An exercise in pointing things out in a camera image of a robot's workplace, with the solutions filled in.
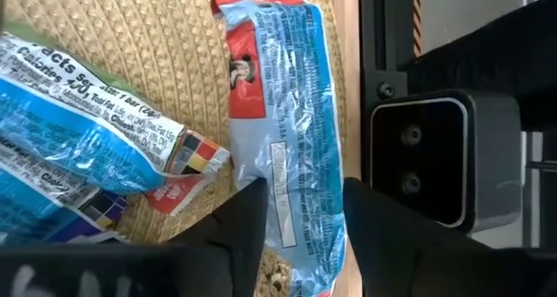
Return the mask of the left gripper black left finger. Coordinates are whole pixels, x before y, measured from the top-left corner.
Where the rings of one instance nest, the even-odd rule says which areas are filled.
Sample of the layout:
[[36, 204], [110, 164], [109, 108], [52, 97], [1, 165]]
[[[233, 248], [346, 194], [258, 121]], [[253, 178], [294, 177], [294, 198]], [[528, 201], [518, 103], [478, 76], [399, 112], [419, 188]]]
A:
[[252, 297], [265, 242], [267, 182], [258, 178], [171, 239], [179, 296]]

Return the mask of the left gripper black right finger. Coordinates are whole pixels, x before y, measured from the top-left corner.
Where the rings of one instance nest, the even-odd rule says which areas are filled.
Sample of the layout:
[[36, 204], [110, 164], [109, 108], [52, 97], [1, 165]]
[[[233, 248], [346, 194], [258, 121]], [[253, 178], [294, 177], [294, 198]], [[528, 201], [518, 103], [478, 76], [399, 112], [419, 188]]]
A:
[[347, 232], [367, 296], [520, 296], [522, 255], [492, 249], [347, 178]]

